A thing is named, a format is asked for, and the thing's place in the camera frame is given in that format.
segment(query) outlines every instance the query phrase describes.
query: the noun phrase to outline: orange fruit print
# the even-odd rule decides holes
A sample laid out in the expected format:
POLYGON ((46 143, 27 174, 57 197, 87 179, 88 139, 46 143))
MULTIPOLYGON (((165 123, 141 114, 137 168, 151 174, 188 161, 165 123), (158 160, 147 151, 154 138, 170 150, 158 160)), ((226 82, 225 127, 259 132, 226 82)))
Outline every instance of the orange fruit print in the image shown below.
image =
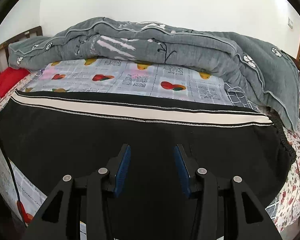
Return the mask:
POLYGON ((160 84, 164 89, 170 90, 172 89, 173 91, 181 91, 185 90, 186 87, 183 85, 178 85, 178 84, 171 84, 168 81, 162 81, 160 84))
POLYGON ((53 92, 68 92, 69 89, 68 89, 68 90, 65 90, 64 88, 53 88, 52 91, 53 91, 53 92))
POLYGON ((55 61, 51 64, 51 66, 55 66, 55 65, 58 65, 61 61, 55 61))
POLYGON ((88 58, 88 59, 85 59, 84 65, 85 65, 85 66, 88 66, 88 65, 94 63, 96 60, 97 60, 96 58, 88 58))
POLYGON ((149 66, 151 66, 151 64, 147 64, 147 63, 143 63, 143 64, 139 63, 139 64, 137 64, 137 68, 138 68, 139 70, 145 70, 145 69, 147 69, 149 66))

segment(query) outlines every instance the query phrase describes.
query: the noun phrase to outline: fruit print bed sheet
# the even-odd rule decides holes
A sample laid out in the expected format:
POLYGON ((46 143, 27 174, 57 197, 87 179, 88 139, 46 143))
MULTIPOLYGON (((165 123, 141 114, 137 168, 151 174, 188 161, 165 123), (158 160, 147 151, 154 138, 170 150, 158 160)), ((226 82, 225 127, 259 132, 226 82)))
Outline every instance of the fruit print bed sheet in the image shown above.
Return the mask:
POLYGON ((135 94, 257 110, 240 89, 230 88, 210 74, 175 65, 107 58, 50 63, 22 91, 135 94))

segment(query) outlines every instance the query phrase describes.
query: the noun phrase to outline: black fabric with white stripe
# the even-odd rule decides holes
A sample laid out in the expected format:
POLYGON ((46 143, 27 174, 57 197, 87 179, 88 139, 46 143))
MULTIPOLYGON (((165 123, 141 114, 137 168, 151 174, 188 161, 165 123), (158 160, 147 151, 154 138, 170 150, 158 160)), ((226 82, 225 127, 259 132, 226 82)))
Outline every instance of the black fabric with white stripe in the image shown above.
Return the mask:
POLYGON ((64 175, 88 175, 116 156, 123 143, 131 146, 124 190, 109 202, 117 239, 189 238, 196 201, 181 192, 173 159, 177 144, 216 176, 241 176, 265 207, 295 159, 277 122, 235 106, 92 92, 18 92, 0 118, 7 155, 46 195, 64 175))

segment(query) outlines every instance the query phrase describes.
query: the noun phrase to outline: bed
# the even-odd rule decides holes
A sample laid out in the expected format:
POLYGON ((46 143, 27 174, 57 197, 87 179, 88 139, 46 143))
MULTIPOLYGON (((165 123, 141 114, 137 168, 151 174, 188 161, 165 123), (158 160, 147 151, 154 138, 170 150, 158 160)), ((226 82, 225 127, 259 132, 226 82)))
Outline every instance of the bed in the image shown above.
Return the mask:
MULTIPOLYGON (((41 35, 41 28, 37 27, 26 31, 0 45, 0 50, 5 50, 7 61, 9 58, 7 50, 9 43, 18 41, 22 35, 28 38, 30 33, 41 35)), ((221 78, 178 65, 151 64, 132 60, 123 61, 122 59, 104 57, 65 60, 50 62, 44 70, 35 71, 21 80, 4 98, 0 99, 0 110, 4 108, 11 96, 13 97, 15 89, 18 89, 20 94, 16 95, 15 98, 22 96, 22 93, 40 93, 43 91, 101 92, 178 99, 200 102, 201 104, 238 106, 256 110, 272 117, 277 115, 267 107, 252 103, 247 99, 242 89, 227 86, 228 84, 221 78), (180 96, 182 91, 185 90, 184 87, 190 87, 191 94, 180 96)), ((300 216, 300 120, 298 120, 296 132, 287 130, 285 127, 283 127, 283 131, 290 146, 296 152, 296 159, 290 168, 282 189, 266 208, 279 231, 282 231, 300 216)), ((13 159, 11 165, 25 210, 24 219, 30 223, 45 200, 46 195, 23 175, 18 165, 13 163, 13 159)), ((10 172, 1 151, 0 192, 10 208, 21 219, 10 172)), ((86 237, 84 223, 81 223, 80 230, 81 239, 84 239, 86 237)))

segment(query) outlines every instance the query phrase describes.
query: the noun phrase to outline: gray comforter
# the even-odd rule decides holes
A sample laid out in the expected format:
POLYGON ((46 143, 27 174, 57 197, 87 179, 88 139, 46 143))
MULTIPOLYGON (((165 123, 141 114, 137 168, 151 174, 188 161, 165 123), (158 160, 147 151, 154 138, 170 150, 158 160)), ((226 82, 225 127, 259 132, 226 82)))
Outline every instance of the gray comforter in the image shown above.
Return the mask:
POLYGON ((9 53, 11 67, 33 71, 54 61, 97 56, 187 66, 241 87, 252 102, 275 109, 286 128, 297 129, 300 78, 296 66, 276 46, 237 33, 97 17, 52 38, 12 43, 9 53))

